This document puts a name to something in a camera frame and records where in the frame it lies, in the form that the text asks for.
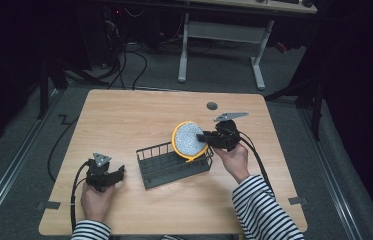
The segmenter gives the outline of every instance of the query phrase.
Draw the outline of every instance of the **striped sleeve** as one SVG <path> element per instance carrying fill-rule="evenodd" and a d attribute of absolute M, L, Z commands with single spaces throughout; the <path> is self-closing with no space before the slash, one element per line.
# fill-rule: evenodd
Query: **striped sleeve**
<path fill-rule="evenodd" d="M 247 239 L 304 239 L 261 176 L 249 176 L 233 191 L 233 205 Z"/>
<path fill-rule="evenodd" d="M 111 229 L 107 225 L 91 220 L 83 220 L 77 223 L 71 239 L 107 240 L 110 234 Z"/>

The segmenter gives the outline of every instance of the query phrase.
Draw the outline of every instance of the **desk leg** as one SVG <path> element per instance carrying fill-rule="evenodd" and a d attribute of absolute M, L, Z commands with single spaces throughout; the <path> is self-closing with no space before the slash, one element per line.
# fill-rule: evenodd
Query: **desk leg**
<path fill-rule="evenodd" d="M 267 45 L 268 38 L 270 37 L 273 24 L 274 24 L 274 20 L 270 20 L 268 22 L 267 27 L 264 31 L 261 43 L 260 43 L 260 49 L 258 50 L 257 56 L 251 58 L 252 69 L 254 70 L 255 81 L 257 82 L 257 88 L 259 90 L 265 89 L 264 79 L 263 79 L 263 76 L 261 74 L 261 69 L 260 69 L 260 61 L 263 56 L 264 49 Z"/>
<path fill-rule="evenodd" d="M 187 39 L 189 34 L 189 13 L 185 13 L 185 23 L 183 27 L 183 49 L 182 55 L 180 56 L 179 66 L 179 82 L 186 82 L 186 71 L 187 71 Z"/>

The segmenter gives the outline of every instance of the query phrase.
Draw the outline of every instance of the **wire basket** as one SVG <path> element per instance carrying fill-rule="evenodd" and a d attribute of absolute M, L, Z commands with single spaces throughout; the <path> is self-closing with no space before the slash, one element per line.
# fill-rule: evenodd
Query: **wire basket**
<path fill-rule="evenodd" d="M 178 155 L 171 142 L 136 151 L 145 189 L 209 171 L 212 165 L 211 148 L 192 162 Z"/>

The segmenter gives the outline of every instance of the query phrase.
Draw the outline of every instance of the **human hand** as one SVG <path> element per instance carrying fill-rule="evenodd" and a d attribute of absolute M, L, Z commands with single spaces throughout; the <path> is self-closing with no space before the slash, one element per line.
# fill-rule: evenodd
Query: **human hand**
<path fill-rule="evenodd" d="M 212 148 L 214 152 L 220 156 L 223 161 L 223 165 L 226 168 L 236 182 L 241 183 L 247 177 L 248 172 L 248 149 L 242 144 L 238 143 L 236 148 L 230 152 L 224 151 L 220 148 Z"/>
<path fill-rule="evenodd" d="M 96 191 L 96 189 L 84 182 L 83 193 L 81 194 L 81 207 L 87 220 L 103 222 L 115 191 L 115 185 L 106 189 L 105 192 Z"/>

